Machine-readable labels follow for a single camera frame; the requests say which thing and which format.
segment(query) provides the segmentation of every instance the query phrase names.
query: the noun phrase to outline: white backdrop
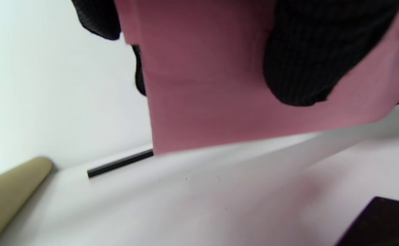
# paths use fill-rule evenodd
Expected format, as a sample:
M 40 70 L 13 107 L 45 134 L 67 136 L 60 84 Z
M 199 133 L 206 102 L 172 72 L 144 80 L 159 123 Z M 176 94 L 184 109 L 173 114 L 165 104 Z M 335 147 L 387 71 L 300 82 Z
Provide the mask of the white backdrop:
M 151 142 L 135 58 L 81 27 L 70 0 L 0 1 L 0 173 L 37 155 L 60 168 Z

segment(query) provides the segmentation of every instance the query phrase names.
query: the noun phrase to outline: pink cloth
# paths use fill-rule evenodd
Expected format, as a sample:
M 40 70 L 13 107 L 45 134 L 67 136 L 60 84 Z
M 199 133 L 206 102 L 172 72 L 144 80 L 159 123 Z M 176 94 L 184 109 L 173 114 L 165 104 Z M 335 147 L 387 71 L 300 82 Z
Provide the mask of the pink cloth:
M 371 123 L 399 101 L 399 14 L 328 101 L 280 103 L 262 75 L 271 0 L 116 0 L 139 44 L 157 154 Z

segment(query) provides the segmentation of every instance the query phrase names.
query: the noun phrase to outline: beige cylinder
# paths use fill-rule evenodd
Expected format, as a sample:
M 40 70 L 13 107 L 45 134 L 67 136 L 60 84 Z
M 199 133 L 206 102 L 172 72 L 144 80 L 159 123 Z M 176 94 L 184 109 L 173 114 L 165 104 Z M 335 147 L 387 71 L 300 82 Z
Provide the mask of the beige cylinder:
M 0 233 L 51 171 L 53 163 L 35 158 L 0 175 Z

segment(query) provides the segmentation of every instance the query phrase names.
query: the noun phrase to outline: black stick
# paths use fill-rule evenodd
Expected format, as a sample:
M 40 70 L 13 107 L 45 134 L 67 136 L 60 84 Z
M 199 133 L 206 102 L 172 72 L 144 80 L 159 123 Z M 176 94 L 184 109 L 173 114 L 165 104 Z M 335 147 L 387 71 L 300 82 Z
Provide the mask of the black stick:
M 110 163 L 104 164 L 102 166 L 98 166 L 96 168 L 89 169 L 89 170 L 87 170 L 87 175 L 89 176 L 89 178 L 92 178 L 97 175 L 112 171 L 114 169 L 129 165 L 131 163 L 138 162 L 143 159 L 149 158 L 153 155 L 154 155 L 153 149 L 143 151 L 143 152 L 131 155 L 129 157 L 125 157 L 123 159 L 120 159 L 120 160 L 117 160 L 114 162 L 110 162 Z

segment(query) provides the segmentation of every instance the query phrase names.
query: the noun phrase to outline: black object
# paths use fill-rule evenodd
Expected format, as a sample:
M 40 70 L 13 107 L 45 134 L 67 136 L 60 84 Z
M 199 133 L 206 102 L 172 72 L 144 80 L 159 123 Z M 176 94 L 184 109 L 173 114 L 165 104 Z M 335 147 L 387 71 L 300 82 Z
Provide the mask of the black object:
M 120 23 L 113 0 L 72 0 L 81 25 L 104 39 L 117 40 Z
M 268 87 L 288 105 L 325 101 L 398 11 L 399 0 L 277 0 L 263 61 Z
M 132 51 L 136 55 L 136 88 L 143 96 L 146 96 L 145 83 L 143 82 L 142 59 L 140 57 L 140 48 L 138 45 L 132 46 Z
M 97 175 L 112 171 L 114 169 L 121 168 L 123 166 L 132 164 L 134 162 L 141 161 L 141 160 L 149 158 L 151 156 L 154 156 L 153 149 L 143 151 L 138 154 L 134 154 L 129 157 L 126 157 L 126 158 L 123 158 L 123 159 L 120 159 L 120 160 L 117 160 L 115 162 L 111 162 L 108 164 L 104 164 L 102 166 L 99 166 L 99 167 L 96 167 L 93 169 L 89 169 L 89 170 L 87 170 L 87 175 L 89 178 L 92 178 Z
M 399 246 L 399 201 L 372 199 L 336 246 Z

